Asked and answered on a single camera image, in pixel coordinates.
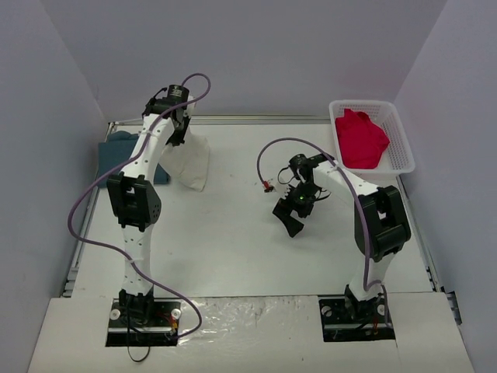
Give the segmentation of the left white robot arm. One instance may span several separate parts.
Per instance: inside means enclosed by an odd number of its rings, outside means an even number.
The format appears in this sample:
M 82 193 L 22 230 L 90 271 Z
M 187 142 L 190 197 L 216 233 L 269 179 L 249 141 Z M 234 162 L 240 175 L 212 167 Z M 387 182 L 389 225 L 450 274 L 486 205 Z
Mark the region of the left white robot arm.
M 166 145 L 179 145 L 190 121 L 189 90 L 170 85 L 165 96 L 153 96 L 142 114 L 143 124 L 131 152 L 131 162 L 109 176 L 106 187 L 114 216 L 122 228 L 125 272 L 120 307 L 139 325 L 156 315 L 151 276 L 151 234 L 162 202 L 154 188 L 155 171 Z

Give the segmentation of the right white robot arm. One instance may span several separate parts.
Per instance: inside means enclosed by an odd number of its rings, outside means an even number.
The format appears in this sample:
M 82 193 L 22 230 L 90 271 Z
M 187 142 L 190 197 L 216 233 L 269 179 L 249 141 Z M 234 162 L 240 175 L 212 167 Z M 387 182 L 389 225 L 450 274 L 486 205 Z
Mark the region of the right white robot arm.
M 350 319 L 361 321 L 372 312 L 391 261 L 412 235 L 400 192 L 367 182 L 324 155 L 295 155 L 287 168 L 297 184 L 286 184 L 273 214 L 290 237 L 304 228 L 300 220 L 310 215 L 323 191 L 353 208 L 354 239 L 363 259 L 346 285 L 344 309 Z

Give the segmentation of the white t shirt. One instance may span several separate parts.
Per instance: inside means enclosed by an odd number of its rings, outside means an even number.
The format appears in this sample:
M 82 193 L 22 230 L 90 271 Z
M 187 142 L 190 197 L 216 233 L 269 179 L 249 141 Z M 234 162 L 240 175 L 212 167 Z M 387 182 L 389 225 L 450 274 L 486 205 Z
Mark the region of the white t shirt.
M 183 140 L 178 146 L 166 145 L 158 164 L 172 179 L 201 192 L 207 183 L 210 146 L 206 137 L 193 134 L 190 128 Z

